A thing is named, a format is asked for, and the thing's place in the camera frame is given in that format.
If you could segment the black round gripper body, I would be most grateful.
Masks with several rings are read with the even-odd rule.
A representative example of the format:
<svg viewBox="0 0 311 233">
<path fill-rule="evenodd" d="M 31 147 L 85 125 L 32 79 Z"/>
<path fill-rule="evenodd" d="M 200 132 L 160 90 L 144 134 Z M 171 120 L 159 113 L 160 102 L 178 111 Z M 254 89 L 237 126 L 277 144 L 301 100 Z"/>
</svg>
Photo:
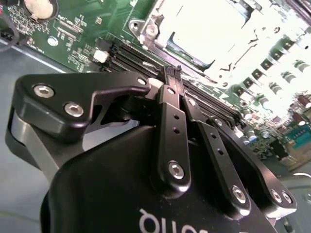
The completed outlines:
<svg viewBox="0 0 311 233">
<path fill-rule="evenodd" d="M 255 205 L 235 221 L 218 208 L 207 154 L 189 144 L 191 186 L 167 199 L 150 182 L 152 127 L 133 128 L 63 165 L 40 213 L 44 233 L 273 233 Z"/>
</svg>

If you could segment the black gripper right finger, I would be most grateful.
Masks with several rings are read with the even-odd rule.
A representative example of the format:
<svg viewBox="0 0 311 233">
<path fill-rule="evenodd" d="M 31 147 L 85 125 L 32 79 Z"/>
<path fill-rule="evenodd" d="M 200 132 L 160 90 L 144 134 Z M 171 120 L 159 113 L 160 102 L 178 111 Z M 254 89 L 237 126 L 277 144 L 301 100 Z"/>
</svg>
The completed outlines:
<svg viewBox="0 0 311 233">
<path fill-rule="evenodd" d="M 207 154 L 216 182 L 216 201 L 230 219 L 240 220 L 258 207 L 267 218 L 282 218 L 297 210 L 293 195 L 236 136 L 236 119 L 228 106 L 183 81 L 181 66 L 173 79 L 182 96 L 189 129 Z"/>
</svg>

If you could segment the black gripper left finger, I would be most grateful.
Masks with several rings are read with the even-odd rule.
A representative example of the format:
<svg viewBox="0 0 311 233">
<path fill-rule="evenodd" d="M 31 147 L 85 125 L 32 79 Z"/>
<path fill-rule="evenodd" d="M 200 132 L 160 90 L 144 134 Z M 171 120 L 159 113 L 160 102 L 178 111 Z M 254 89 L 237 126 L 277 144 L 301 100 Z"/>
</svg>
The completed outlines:
<svg viewBox="0 0 311 233">
<path fill-rule="evenodd" d="M 152 159 L 152 184 L 166 196 L 191 185 L 183 86 L 176 73 L 145 78 L 136 72 L 31 74 L 17 79 L 6 137 L 26 161 L 52 180 L 61 166 L 82 154 L 87 133 L 123 120 L 142 127 L 117 136 L 92 153 L 120 162 L 143 148 Z"/>
</svg>

